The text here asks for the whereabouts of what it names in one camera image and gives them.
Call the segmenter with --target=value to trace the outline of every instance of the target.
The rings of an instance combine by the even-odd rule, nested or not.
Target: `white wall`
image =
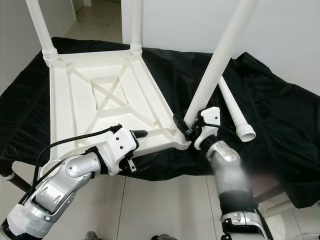
[[[75,21],[71,0],[39,0],[51,37]],[[0,94],[41,50],[24,0],[0,1]]]
[[[237,0],[144,0],[144,47],[212,53]],[[131,39],[132,0],[122,0]],[[320,95],[320,1],[261,0],[233,57],[249,52],[276,75]]]
[[[84,0],[73,0],[75,11],[78,12],[84,6]]]

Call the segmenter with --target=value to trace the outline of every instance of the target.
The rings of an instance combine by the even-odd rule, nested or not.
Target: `tiled floor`
[[[120,3],[93,0],[92,6],[84,6],[79,10],[77,21],[64,37],[122,43]]]
[[[78,12],[78,24],[65,37],[122,42],[119,3],[93,0]],[[31,181],[33,166],[17,162],[14,170]],[[23,195],[1,181],[3,219]],[[261,205],[266,208],[286,199],[280,195]],[[221,210],[213,176],[180,176],[149,182],[123,176],[100,176],[81,189],[47,240],[80,240],[96,231],[103,240],[149,240],[171,234],[179,240],[219,240]],[[320,208],[287,211],[267,219],[274,240],[318,240]]]

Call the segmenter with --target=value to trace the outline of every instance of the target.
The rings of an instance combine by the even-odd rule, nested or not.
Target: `black strap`
[[[84,152],[83,155],[87,155],[89,153],[95,153],[99,159],[100,162],[100,166],[101,166],[101,170],[100,170],[100,174],[109,174],[109,170],[107,165],[105,164],[104,159],[102,158],[101,154],[99,153],[99,150],[96,146],[90,147],[88,150],[86,150]]]

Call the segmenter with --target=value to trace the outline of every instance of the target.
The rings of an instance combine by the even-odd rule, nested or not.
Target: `black cloth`
[[[128,45],[54,37],[59,54],[116,51]],[[142,58],[174,114],[183,116],[212,54],[144,48]],[[248,53],[231,59],[223,74],[256,138],[243,146],[220,129],[218,138],[239,152],[254,174],[273,173],[297,208],[320,200],[320,98],[289,84]],[[35,164],[50,144],[49,68],[39,53],[0,96],[0,161]],[[208,106],[221,111],[221,124],[235,126],[217,87]],[[42,159],[44,165],[49,152]],[[149,181],[213,174],[205,153],[166,149],[134,158],[137,172],[120,174]]]

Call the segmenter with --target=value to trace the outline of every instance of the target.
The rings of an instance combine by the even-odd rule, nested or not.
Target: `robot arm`
[[[256,210],[239,154],[217,139],[216,127],[208,126],[220,125],[217,116],[220,116],[219,108],[211,107],[199,112],[192,128],[176,115],[174,121],[186,140],[192,141],[197,150],[206,153],[214,170],[225,234],[221,240],[268,240],[265,230],[268,226],[263,224]]]
[[[119,126],[107,142],[88,149],[83,155],[64,159],[57,173],[41,183],[24,205],[13,208],[7,224],[0,228],[0,239],[44,238],[74,200],[76,192],[100,174],[115,175],[121,171],[120,161],[130,162],[139,147],[137,138],[147,134]]]
[[[211,123],[208,109],[199,115],[200,121]],[[245,171],[236,151],[215,136],[212,127],[197,123],[188,128],[183,120],[174,121],[187,140],[194,141],[196,149],[204,151],[215,173],[217,193],[222,211],[222,240],[268,240],[262,219],[255,210]],[[27,199],[17,204],[7,216],[7,224],[0,228],[0,240],[39,240],[50,230],[73,201],[77,190],[99,174],[115,175],[121,169],[119,163],[126,159],[130,169],[133,152],[139,147],[137,138],[146,131],[119,130],[105,143],[90,148],[83,155],[66,158],[58,172],[47,178]]]

